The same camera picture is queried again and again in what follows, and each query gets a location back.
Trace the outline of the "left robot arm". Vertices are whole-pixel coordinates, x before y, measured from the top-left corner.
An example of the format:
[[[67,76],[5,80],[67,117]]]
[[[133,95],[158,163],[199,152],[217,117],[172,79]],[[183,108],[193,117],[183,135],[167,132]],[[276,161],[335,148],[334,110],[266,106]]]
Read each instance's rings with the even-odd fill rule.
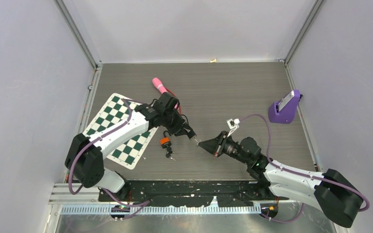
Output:
[[[90,136],[83,133],[74,136],[65,159],[70,193],[79,192],[72,187],[72,180],[76,178],[81,188],[96,186],[108,190],[118,201],[125,200],[130,193],[126,180],[118,172],[107,169],[104,160],[118,146],[158,127],[165,127],[173,136],[195,139],[196,133],[177,110],[179,105],[177,97],[165,92],[151,103],[129,108],[129,116],[109,128]]]

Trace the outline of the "red cable padlock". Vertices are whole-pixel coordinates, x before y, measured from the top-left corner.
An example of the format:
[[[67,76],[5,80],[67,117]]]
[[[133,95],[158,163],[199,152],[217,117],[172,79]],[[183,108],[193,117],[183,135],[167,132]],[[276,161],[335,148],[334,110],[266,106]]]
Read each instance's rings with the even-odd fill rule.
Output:
[[[171,95],[173,95],[175,98],[177,98],[177,96],[168,88],[166,88],[167,92],[170,93]],[[178,111],[179,114],[182,114],[182,107],[180,105],[180,102],[178,102],[176,105],[175,105],[175,109]]]

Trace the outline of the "black headed keys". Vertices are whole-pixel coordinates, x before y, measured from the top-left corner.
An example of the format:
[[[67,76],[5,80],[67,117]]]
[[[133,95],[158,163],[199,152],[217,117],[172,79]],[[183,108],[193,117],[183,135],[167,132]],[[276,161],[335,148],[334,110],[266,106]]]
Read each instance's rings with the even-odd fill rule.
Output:
[[[175,159],[172,157],[172,154],[173,154],[173,150],[171,147],[167,147],[166,148],[166,154],[165,154],[165,157],[168,158],[168,159],[171,159],[173,161],[175,161]]]

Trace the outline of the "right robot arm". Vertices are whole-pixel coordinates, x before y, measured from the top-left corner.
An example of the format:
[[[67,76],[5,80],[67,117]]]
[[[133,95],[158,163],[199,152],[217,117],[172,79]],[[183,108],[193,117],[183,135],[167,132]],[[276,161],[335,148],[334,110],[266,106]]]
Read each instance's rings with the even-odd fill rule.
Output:
[[[306,171],[279,163],[262,154],[252,137],[234,141],[227,131],[217,137],[198,142],[209,154],[223,154],[245,164],[249,175],[257,180],[258,194],[263,199],[272,196],[289,198],[320,210],[332,222],[351,228],[364,203],[355,187],[337,170]]]

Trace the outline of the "orange black padlock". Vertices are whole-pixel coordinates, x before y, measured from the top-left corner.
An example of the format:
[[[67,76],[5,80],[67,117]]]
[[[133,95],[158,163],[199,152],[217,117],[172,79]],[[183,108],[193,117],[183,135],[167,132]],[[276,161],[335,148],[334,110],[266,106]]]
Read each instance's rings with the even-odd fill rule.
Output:
[[[163,149],[171,147],[172,143],[171,143],[170,138],[169,138],[169,136],[170,136],[169,131],[164,131],[162,134],[163,134],[163,138],[160,140],[161,147]]]

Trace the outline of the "black cable padlock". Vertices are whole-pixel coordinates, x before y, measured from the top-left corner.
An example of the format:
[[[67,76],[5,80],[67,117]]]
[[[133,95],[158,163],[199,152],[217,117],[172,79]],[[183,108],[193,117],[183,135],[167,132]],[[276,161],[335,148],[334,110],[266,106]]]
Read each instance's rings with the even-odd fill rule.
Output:
[[[196,133],[194,129],[191,127],[189,120],[185,114],[181,114],[182,118],[185,120],[185,123],[183,125],[183,129],[186,131],[186,135],[190,140],[196,141]]]

